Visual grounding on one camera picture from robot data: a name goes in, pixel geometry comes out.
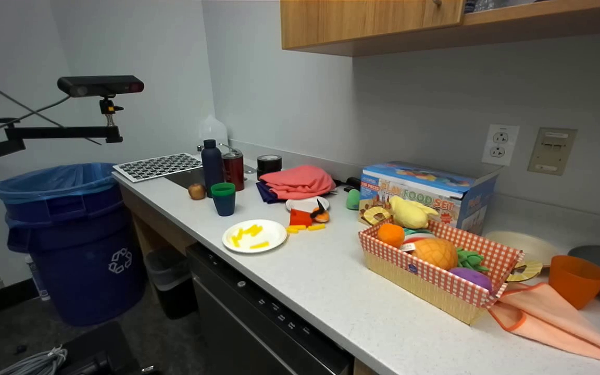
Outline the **white plate with yellow fries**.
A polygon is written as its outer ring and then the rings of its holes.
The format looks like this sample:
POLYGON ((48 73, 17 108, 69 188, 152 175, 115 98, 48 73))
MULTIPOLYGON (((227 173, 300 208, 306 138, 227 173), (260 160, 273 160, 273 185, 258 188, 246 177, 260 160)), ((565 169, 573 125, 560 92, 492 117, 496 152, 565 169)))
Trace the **white plate with yellow fries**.
POLYGON ((263 254, 283 246, 288 229, 269 219, 250 219, 231 225, 223 233, 223 246, 238 254, 263 254))

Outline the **blue recycling bin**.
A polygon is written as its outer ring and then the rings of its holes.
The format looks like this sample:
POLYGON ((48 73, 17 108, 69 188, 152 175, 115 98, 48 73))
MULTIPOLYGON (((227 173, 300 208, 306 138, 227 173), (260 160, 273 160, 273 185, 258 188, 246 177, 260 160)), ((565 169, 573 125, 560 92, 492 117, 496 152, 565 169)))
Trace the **blue recycling bin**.
POLYGON ((0 200, 8 248, 31 256, 65 323, 104 323, 140 302, 146 269, 110 163, 2 179, 0 200))

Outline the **black dishwasher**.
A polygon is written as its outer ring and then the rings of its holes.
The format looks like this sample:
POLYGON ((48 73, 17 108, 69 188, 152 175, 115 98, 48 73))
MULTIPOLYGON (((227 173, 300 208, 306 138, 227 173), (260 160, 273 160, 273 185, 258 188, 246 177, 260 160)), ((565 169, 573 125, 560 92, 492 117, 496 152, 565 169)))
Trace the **black dishwasher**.
POLYGON ((188 260, 210 375, 350 375, 346 350, 208 248, 188 260))

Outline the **dark blue bottle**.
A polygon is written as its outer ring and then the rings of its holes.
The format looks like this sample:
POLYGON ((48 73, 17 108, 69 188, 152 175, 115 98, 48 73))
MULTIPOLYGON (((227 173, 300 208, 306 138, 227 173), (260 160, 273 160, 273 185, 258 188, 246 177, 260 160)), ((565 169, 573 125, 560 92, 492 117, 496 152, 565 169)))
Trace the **dark blue bottle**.
POLYGON ((202 169, 206 188, 223 181, 223 156, 215 140, 202 144, 202 169))

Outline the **green toy ball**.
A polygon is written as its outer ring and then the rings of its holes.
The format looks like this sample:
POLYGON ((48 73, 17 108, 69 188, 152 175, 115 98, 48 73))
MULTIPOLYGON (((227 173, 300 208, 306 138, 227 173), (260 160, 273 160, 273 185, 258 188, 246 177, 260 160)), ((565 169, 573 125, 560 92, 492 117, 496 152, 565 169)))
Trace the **green toy ball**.
POLYGON ((360 192, 358 190, 350 190, 346 194, 346 208, 358 210, 358 204, 360 204, 360 192))

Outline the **black can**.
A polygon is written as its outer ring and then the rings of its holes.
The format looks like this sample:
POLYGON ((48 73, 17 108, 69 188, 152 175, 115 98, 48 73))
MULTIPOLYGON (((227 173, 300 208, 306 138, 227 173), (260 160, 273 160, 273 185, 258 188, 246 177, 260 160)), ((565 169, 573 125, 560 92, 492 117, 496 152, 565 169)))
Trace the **black can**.
POLYGON ((275 173, 281 169, 279 154, 263 154, 256 158, 256 175, 275 173))

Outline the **small black trash bin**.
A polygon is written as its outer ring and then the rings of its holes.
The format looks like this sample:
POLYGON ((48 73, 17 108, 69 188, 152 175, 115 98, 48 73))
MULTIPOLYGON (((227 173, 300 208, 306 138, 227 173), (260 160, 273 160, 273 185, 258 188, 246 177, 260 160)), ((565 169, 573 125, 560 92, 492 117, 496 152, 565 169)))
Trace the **small black trash bin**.
POLYGON ((196 296, 188 258, 171 248, 154 250, 146 256, 146 269, 169 319, 181 319, 196 310, 196 296))

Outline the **wooden cabinet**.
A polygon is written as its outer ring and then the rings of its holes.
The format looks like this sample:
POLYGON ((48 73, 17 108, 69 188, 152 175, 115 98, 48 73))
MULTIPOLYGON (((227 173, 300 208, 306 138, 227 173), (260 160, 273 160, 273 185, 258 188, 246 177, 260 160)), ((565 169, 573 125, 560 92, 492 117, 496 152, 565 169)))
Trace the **wooden cabinet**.
POLYGON ((467 10, 467 0, 281 0, 281 48, 373 56, 600 33, 600 0, 467 10))

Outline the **red fries holder toy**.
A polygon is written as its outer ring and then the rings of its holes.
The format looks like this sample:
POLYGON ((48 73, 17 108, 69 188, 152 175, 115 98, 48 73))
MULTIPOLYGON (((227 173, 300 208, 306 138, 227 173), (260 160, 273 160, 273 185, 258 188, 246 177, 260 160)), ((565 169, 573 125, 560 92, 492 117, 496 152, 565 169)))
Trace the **red fries holder toy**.
POLYGON ((331 221, 329 202, 319 196, 304 200, 288 200, 285 210, 290 215, 290 233, 319 231, 331 221))

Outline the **white paper plate right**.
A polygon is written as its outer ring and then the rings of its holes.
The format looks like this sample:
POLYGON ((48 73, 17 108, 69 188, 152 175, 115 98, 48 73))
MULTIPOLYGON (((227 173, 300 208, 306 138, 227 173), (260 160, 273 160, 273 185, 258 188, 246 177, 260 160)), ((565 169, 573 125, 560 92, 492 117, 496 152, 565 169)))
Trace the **white paper plate right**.
POLYGON ((521 252, 515 271, 506 277, 508 283, 521 283, 542 275, 552 258, 558 256, 558 250, 550 242, 519 231, 490 231, 488 240, 521 252))

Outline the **orange plastic cup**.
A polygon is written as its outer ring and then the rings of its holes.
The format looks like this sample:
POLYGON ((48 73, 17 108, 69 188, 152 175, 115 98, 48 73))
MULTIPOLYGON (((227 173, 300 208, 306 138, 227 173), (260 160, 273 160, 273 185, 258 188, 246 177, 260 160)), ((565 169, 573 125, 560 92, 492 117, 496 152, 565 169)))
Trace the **orange plastic cup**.
POLYGON ((600 294, 600 267, 577 256, 554 256, 548 283, 581 310, 600 294))

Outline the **dark red jar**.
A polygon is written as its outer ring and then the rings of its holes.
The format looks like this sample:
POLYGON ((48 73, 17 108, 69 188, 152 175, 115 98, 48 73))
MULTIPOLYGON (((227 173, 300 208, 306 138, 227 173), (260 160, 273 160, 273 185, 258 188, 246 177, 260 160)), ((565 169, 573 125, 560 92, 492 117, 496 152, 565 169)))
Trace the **dark red jar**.
POLYGON ((238 192, 244 190, 244 154, 240 150, 223 154, 223 173, 225 179, 233 183, 238 192))

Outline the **beige wall switch plate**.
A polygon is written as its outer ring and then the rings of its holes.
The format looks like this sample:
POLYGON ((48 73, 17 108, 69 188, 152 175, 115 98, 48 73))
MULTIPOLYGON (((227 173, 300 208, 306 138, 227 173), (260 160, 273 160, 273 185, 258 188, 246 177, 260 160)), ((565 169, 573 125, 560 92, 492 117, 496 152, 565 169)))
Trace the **beige wall switch plate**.
POLYGON ((563 175, 577 138, 575 129, 540 127, 529 156, 531 173, 563 175))

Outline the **blue toy food box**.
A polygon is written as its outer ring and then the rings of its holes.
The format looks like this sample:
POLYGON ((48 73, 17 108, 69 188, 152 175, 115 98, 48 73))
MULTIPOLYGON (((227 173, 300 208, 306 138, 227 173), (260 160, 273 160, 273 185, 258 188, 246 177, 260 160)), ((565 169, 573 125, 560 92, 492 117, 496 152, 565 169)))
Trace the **blue toy food box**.
POLYGON ((408 163, 369 165, 360 173, 360 206, 400 196, 435 208, 450 227, 481 233, 496 179, 496 173, 469 177, 408 163))

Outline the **pink red cloth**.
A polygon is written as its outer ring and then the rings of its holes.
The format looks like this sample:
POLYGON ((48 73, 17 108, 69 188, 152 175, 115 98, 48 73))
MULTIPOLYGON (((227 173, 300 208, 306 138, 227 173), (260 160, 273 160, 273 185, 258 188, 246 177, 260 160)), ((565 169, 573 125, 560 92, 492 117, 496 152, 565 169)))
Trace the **pink red cloth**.
POLYGON ((265 173, 263 183, 281 200, 323 196, 335 188, 331 175, 315 165, 265 173))

